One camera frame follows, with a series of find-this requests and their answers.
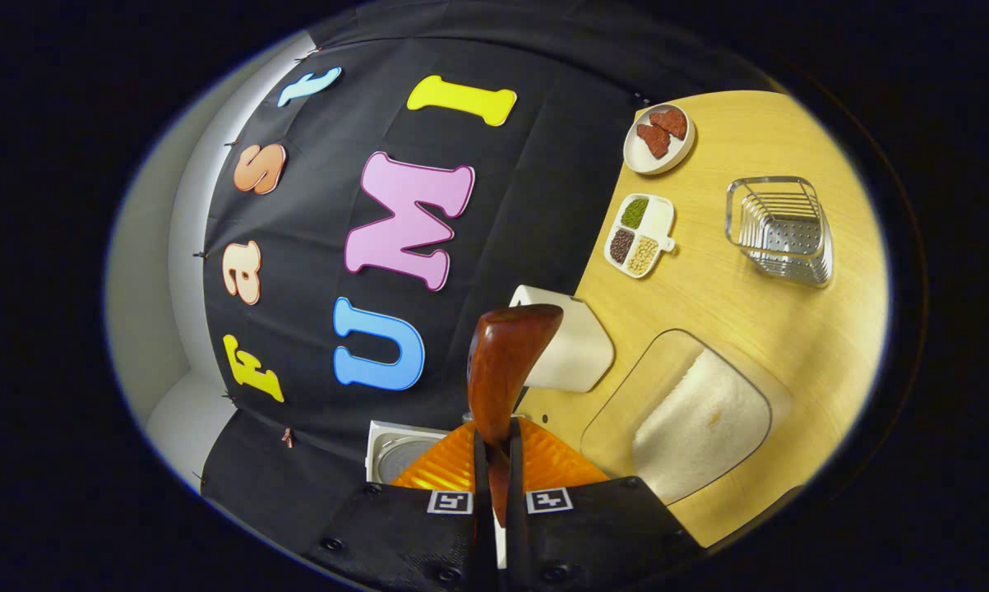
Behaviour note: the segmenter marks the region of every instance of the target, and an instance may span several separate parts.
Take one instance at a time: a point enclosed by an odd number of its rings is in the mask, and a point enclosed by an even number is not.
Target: meat slice
[[[654,156],[655,158],[662,158],[666,156],[667,151],[670,150],[670,135],[668,135],[666,130],[663,130],[661,127],[638,123],[636,127],[636,135],[640,136],[640,138],[647,143],[648,150],[651,150],[651,156]]]
[[[678,109],[670,109],[666,113],[652,113],[651,122],[670,132],[678,140],[685,139],[685,134],[688,132],[688,119]]]

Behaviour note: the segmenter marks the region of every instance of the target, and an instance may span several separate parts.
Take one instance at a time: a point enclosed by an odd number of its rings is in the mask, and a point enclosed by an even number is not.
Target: wire basket
[[[834,264],[830,226],[815,188],[805,179],[780,176],[732,181],[724,236],[769,276],[815,288],[830,282]]]

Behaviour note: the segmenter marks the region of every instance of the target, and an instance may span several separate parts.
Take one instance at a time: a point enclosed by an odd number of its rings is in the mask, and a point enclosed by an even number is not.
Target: white wall
[[[201,250],[223,144],[314,48],[306,33],[284,39],[186,109],[142,164],[115,222],[104,286],[114,371],[144,434],[195,492],[192,472],[201,475],[234,405],[220,397],[201,260],[191,252]]]

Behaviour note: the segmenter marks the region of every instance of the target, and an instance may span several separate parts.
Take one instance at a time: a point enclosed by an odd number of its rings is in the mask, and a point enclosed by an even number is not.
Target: black cloth
[[[206,313],[228,393],[247,414],[236,415],[213,447],[201,493],[288,548],[311,543],[363,481],[371,419],[445,430],[460,424],[468,409],[465,359],[480,314],[505,307],[520,284],[574,293],[621,171],[622,140],[645,96],[660,102],[768,89],[764,75],[734,57],[629,12],[584,2],[571,3],[574,10],[557,2],[510,4],[384,2],[320,23],[310,33],[321,51],[272,87],[236,146],[212,146],[227,157],[205,236],[206,252],[215,254],[205,264]],[[637,44],[638,31],[649,41]],[[285,86],[332,67],[343,71],[328,89],[277,106]],[[406,109],[416,83],[433,74],[515,90],[516,104],[500,127],[452,109]],[[288,160],[275,191],[235,188],[242,150],[276,142]],[[409,164],[475,171],[461,217],[427,207],[454,238],[413,250],[449,252],[439,292],[416,277],[344,267],[347,233],[389,216],[359,187],[378,150]],[[261,248],[255,306],[227,293],[220,269],[229,243],[250,240]],[[426,360],[414,386],[340,385],[332,361],[339,345],[385,363],[399,356],[392,341],[333,332],[341,296],[418,330]],[[277,375],[284,402],[234,380],[227,334],[261,360],[262,371]],[[292,450],[280,442],[283,427],[294,430]]]

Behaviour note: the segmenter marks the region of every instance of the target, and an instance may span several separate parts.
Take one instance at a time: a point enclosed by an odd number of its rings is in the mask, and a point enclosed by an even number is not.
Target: foam letter
[[[485,90],[444,82],[439,76],[429,76],[418,83],[407,99],[407,109],[441,106],[483,117],[487,125],[501,125],[509,118],[516,93],[512,90]]]
[[[234,186],[239,191],[253,190],[257,195],[275,191],[286,164],[286,149],[281,145],[249,146],[238,157],[234,168]]]
[[[333,351],[333,374],[341,385],[376,386],[386,391],[409,389],[422,376],[425,367],[425,342],[418,330],[403,319],[360,311],[352,308],[347,298],[340,297],[333,304],[333,331],[341,337],[358,331],[395,341],[400,347],[400,359],[396,363],[378,363],[358,358],[344,346]]]
[[[452,239],[454,231],[418,203],[437,206],[450,218],[464,212],[472,194],[475,172],[471,166],[453,171],[397,162],[375,151],[363,168],[362,187],[370,197],[391,210],[392,217],[353,229],[344,241],[344,266],[358,273],[364,266],[382,267],[425,280],[431,291],[446,284],[450,255],[438,250],[418,255],[407,248],[425,247]]]
[[[279,106],[287,104],[290,102],[290,99],[314,95],[318,91],[325,89],[337,79],[337,76],[340,76],[340,68],[330,68],[330,70],[326,72],[326,74],[322,75],[321,78],[311,80],[312,76],[314,76],[314,74],[312,74],[312,72],[308,72],[303,75],[303,77],[300,77],[300,80],[290,84],[290,86],[285,87],[279,95]]]
[[[261,299],[261,277],[256,274],[261,269],[261,248],[255,240],[249,244],[228,244],[221,266],[224,268],[224,288],[229,294],[238,294],[246,304],[255,304]]]
[[[272,371],[260,374],[256,369],[261,367],[261,360],[256,359],[246,352],[238,352],[238,360],[235,360],[235,349],[238,349],[238,340],[232,335],[224,335],[224,351],[228,354],[228,361],[231,363],[231,374],[234,375],[235,382],[239,385],[249,385],[268,393],[276,401],[283,402],[283,390],[279,386],[279,378]]]

